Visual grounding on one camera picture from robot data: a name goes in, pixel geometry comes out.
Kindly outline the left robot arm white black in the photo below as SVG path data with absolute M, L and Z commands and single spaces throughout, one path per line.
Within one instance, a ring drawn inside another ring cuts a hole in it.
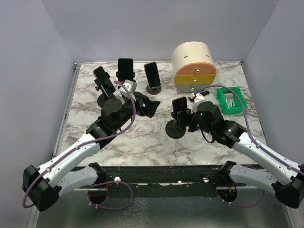
M 25 192 L 22 206 L 36 207 L 43 212 L 52 207 L 64 194 L 79 187 L 106 185 L 105 170 L 96 162 L 74 171 L 85 158 L 101 150 L 115 137 L 121 135 L 134 123 L 135 117 L 152 118 L 160 101 L 150 100 L 137 92 L 124 101 L 111 96 L 101 108 L 101 114 L 86 132 L 68 149 L 46 163 L 23 171 L 22 190 Z

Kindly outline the purple smartphone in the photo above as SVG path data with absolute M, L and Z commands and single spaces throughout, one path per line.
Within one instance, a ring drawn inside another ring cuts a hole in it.
M 175 115 L 177 115 L 179 111 L 187 110 L 187 98 L 183 96 L 172 100 L 172 108 Z

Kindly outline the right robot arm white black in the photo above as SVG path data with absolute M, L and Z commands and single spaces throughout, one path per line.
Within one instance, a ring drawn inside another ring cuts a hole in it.
M 219 182 L 251 185 L 275 195 L 290 208 L 299 208 L 304 199 L 304 167 L 278 154 L 253 137 L 249 130 L 235 121 L 225 120 L 219 108 L 211 101 L 203 101 L 187 107 L 187 99 L 173 100 L 173 128 L 176 138 L 185 131 L 209 133 L 212 140 L 232 148 L 264 168 L 252 170 L 234 162 L 226 162 L 218 174 Z

